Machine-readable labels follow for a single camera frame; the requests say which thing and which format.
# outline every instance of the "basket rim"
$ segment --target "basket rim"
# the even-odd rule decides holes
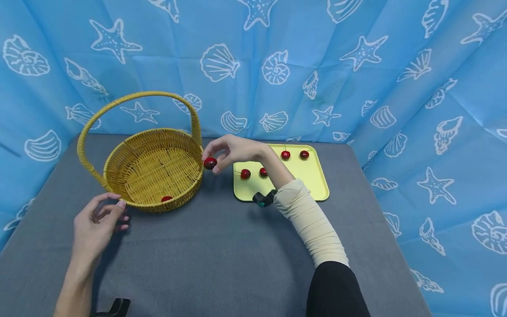
[[[171,131],[176,131],[178,133],[183,133],[185,134],[186,136],[189,137],[190,140],[192,140],[192,142],[194,142],[195,144],[197,144],[197,142],[194,140],[194,138],[186,133],[186,132],[183,132],[179,129],[173,129],[173,128],[155,128],[155,129],[149,129],[149,130],[145,130],[145,131],[141,131],[141,132],[138,132],[136,134],[133,134],[131,136],[129,136],[128,138],[126,138],[125,140],[123,140],[122,142],[120,142],[112,151],[111,153],[109,154],[109,156],[107,157],[105,163],[104,163],[104,168],[103,168],[103,171],[102,171],[102,175],[107,183],[107,165],[109,164],[109,161],[110,159],[113,157],[113,154],[120,148],[121,145],[123,145],[125,142],[129,141],[130,139],[138,136],[138,135],[141,135],[141,134],[144,134],[144,133],[148,133],[150,131],[159,131],[159,130],[171,130]],[[201,152],[203,151],[203,148],[202,148],[202,145],[198,145],[199,148],[201,149]],[[201,174],[203,173],[203,165],[201,164]],[[177,201],[179,198],[182,198],[184,195],[187,195],[188,192],[190,192],[194,187],[196,187],[199,182],[201,181],[202,177],[201,178],[198,178],[196,179],[193,184],[186,190],[184,191],[183,193],[181,193],[180,195],[176,196],[176,197],[173,197],[171,200],[167,200],[167,201],[164,201],[164,202],[157,202],[157,203],[153,203],[153,204],[139,204],[139,203],[135,203],[133,201],[130,201],[130,200],[127,200],[127,199],[124,199],[123,197],[121,199],[125,200],[125,202],[127,202],[127,205],[129,206],[132,206],[132,207],[138,207],[138,208],[156,208],[156,207],[161,207],[161,206],[165,206],[165,205],[170,205],[170,204],[173,204],[175,201]]]

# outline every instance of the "arm sleeve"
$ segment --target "arm sleeve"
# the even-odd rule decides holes
[[[370,316],[345,249],[303,182],[293,180],[280,188],[274,203],[294,225],[316,267],[306,315]]]
[[[336,231],[301,180],[293,180],[280,188],[274,204],[294,225],[315,267],[326,261],[348,266],[345,249]]]

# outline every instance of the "black device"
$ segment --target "black device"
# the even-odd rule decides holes
[[[98,312],[93,314],[91,317],[126,317],[129,307],[130,299],[115,298],[115,301],[108,312]]]
[[[273,201],[275,200],[275,195],[278,191],[276,189],[273,189],[272,191],[270,191],[266,196],[264,196],[263,194],[257,192],[252,200],[257,204],[259,205],[260,207],[267,207],[269,205],[271,205],[273,203]]]

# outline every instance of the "table surface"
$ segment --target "table surface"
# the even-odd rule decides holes
[[[90,135],[101,170],[125,135]],[[204,139],[204,145],[210,140]],[[103,192],[75,139],[0,254],[0,316],[50,316],[68,265],[73,219]],[[431,316],[351,147],[312,144],[330,188],[319,205],[336,229],[372,316]],[[272,206],[237,200],[232,168],[206,171],[197,195],[160,215],[130,209],[94,287],[99,311],[129,298],[129,316],[304,316],[313,262]]]

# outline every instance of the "yellow wicker basket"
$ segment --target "yellow wicker basket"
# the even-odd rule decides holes
[[[181,101],[190,111],[192,135],[176,129],[152,129],[121,142],[109,155],[101,176],[86,159],[85,138],[92,125],[115,106],[145,96],[167,96]],[[163,213],[183,206],[199,189],[203,165],[201,127],[194,108],[180,96],[145,91],[108,103],[85,125],[78,140],[81,164],[107,191],[122,195],[128,205],[149,213]],[[162,197],[172,199],[161,202]]]

